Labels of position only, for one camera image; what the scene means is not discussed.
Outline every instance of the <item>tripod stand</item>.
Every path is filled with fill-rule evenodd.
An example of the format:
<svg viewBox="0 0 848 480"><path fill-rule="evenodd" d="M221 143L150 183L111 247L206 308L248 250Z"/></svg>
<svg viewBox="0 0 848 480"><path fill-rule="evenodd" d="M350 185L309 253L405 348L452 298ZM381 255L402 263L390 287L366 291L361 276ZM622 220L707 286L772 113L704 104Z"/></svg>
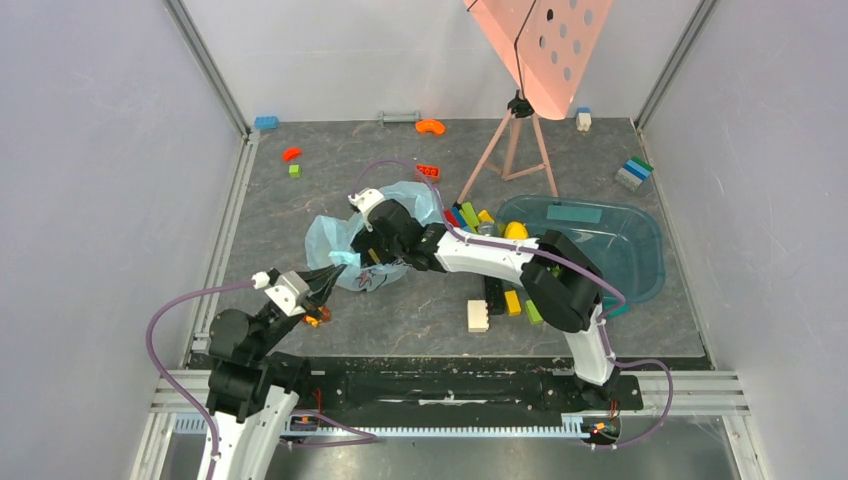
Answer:
<svg viewBox="0 0 848 480"><path fill-rule="evenodd" d="M542 154L542 163L535 167L526 168L520 172L513 173L512 163L515 159L515 149L518 147L518 137L521 134L522 123L527 117L530 117L530 121L533 122L533 130L536 132L536 141L539 143L539 152ZM500 140L503 135L507 123L510 124L509 144L506 149L504 166L503 168L499 168L489 163L488 160L492 151L494 151L495 146L498 144L498 140ZM507 104L506 115L504 115L503 120L501 120L500 125L498 125L497 130L495 130L495 135L489 141L489 145L486 147L486 150L483 151L483 156L480 157L480 161L477 162L477 166L474 167L474 171L471 172L471 177L468 178L468 182L465 183L462 193L459 194L459 198L456 201L457 204L461 204L465 201L465 197L468 195L468 192L471 191L471 186L474 185L474 181L477 180L477 175L480 174L483 167L487 167L495 171L495 173L500 175L501 179L504 181L529 175L531 173L538 172L539 170L545 170L545 173L548 175L548 183L551 186L551 194L554 197L559 196L557 194L556 183L554 181L554 174L551 171L551 161L548 158L548 149L545 147L545 138L542 136L542 128L539 126L539 116L536 115L535 111L533 111L533 107L530 106L530 102L528 102L526 98L521 98L519 96L519 92L515 92L515 98Z"/></svg>

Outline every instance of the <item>wooden tripod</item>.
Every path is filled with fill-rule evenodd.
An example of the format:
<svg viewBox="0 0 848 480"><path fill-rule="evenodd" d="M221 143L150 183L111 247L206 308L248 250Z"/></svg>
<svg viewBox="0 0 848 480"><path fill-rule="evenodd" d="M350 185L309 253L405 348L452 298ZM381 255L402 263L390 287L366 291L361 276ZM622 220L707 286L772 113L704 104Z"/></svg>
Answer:
<svg viewBox="0 0 848 480"><path fill-rule="evenodd" d="M554 182L554 173L551 171L551 160L548 158L548 149L545 147L545 139L542 136L542 128L539 126L539 117L535 113L530 116L530 120L533 122L533 130L536 131L536 141L539 143L539 151L542 153L542 163L535 167L530 167L520 172L512 173L512 161L515 159L515 148L518 146L518 136L521 134L521 125L523 120L524 118L514 118L512 111L507 110L506 115L504 115L503 120L501 120L501 124L498 125L498 129L495 130L495 135L492 137L492 140L489 141L489 145L483 152L483 156L480 157L480 161L477 162L477 166L474 167L474 171L471 172L471 177L468 178L468 182L465 184L465 188L462 189L462 193L459 194L459 198L456 203L462 203L465 201L465 197L468 195L468 192L471 190L471 186L474 185L474 181L477 180L477 175L480 174L480 170L482 170L483 167L494 170L503 180L512 180L513 178L518 178L544 169L548 174L548 183L551 185L551 194L554 197L559 196L556 190L556 183ZM509 145L506 149L504 166L503 169L501 169L491 163L488 163L488 160L492 151L495 149L495 145L498 144L498 140L500 140L501 135L503 135L507 123L509 123Z"/></svg>

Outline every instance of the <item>gray floor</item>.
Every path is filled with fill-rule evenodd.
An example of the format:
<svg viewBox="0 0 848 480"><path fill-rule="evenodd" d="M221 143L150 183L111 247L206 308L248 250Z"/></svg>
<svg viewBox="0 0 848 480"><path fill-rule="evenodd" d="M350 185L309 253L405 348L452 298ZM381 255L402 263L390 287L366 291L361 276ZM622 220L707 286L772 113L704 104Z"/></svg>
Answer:
<svg viewBox="0 0 848 480"><path fill-rule="evenodd" d="M624 418L624 438L655 421ZM195 478L203 438L174 435L161 478ZM591 453L575 440L538 438L387 438L374 445L294 452L281 446L265 478L729 480L739 474L720 418L672 417L655 436L616 452Z"/></svg>
<svg viewBox="0 0 848 480"><path fill-rule="evenodd" d="M446 202L453 202L497 127L496 120L445 122L441 137L421 136L411 124L380 127L376 122L289 123L263 135L250 177L225 282L250 278L259 270L305 269L304 237L316 215L348 218L346 194L359 171L376 158L400 157L437 165ZM630 122L595 119L588 134L573 122L543 122L560 196L634 205L651 214L663 229L667 277L653 300L633 305L609 326L620 356L702 356L694 316L682 283L677 254L653 181L636 192L613 177L641 149ZM289 178L282 152L303 150L303 176ZM506 137L493 159L502 162ZM525 122L516 170L539 163L530 122ZM410 172L384 166L363 185L381 187L410 180ZM484 170L469 200L494 215L506 200L522 194L550 194L543 172L502 182ZM482 299L482 282L470 274L410 271L401 280L372 293L335 289L328 307L333 321L296 328L279 349L299 355L525 355L568 356L562 334L547 324L533 326L522 314L492 317L485 334L469 334L466 301ZM223 295L218 307L253 312L266 298L242 291Z"/></svg>

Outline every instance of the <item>robotic arm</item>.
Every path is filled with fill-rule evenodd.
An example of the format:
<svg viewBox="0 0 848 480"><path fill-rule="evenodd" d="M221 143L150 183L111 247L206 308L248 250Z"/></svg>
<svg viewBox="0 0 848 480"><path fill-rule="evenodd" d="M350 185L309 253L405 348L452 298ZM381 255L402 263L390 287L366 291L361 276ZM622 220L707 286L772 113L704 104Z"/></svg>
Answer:
<svg viewBox="0 0 848 480"><path fill-rule="evenodd" d="M365 220L365 229L353 241L364 265L399 258L416 270L471 272L522 285L545 321L564 333L575 374L587 384L584 396L609 398L619 371L607 358L598 331L600 287L551 260L519 251L531 247L553 253L600 277L598 268L565 235L548 231L541 238L508 240L460 230L454 231L458 235L447 234L441 223L421 226L403 205L378 190L366 189L349 199ZM488 245L469 242L475 238Z"/></svg>
<svg viewBox="0 0 848 480"><path fill-rule="evenodd" d="M363 265L400 259L420 271L470 272L521 284L545 321L565 335L583 397L590 403L609 399L619 370L607 358L598 330L600 287L542 255L519 250L548 252L601 276L567 237L548 231L541 238L509 240L448 232L441 223L422 226L403 205L374 189L349 200L365 221L351 245ZM228 309L213 319L209 356L215 365L206 407L215 417L220 443L212 478L265 478L279 433L306 393L310 375L308 360L269 352L305 315L323 318L322 307L344 268L257 273L254 288L263 289L270 301L255 315ZM206 478L212 448L210 437L199 479Z"/></svg>

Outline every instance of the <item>white wall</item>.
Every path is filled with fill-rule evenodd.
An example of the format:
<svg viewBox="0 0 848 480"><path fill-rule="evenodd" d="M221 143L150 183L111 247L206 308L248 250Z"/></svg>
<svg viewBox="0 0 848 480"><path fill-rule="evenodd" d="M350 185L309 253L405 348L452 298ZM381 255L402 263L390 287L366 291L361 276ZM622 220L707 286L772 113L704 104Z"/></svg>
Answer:
<svg viewBox="0 0 848 480"><path fill-rule="evenodd" d="M725 1L646 130L775 479L844 478L848 3Z"/></svg>
<svg viewBox="0 0 848 480"><path fill-rule="evenodd" d="M0 2L0 72L0 478L127 478L237 135L156 0Z"/></svg>
<svg viewBox="0 0 848 480"><path fill-rule="evenodd" d="M500 118L515 93L461 0L185 4L249 119ZM616 0L574 105L635 117L697 4Z"/></svg>

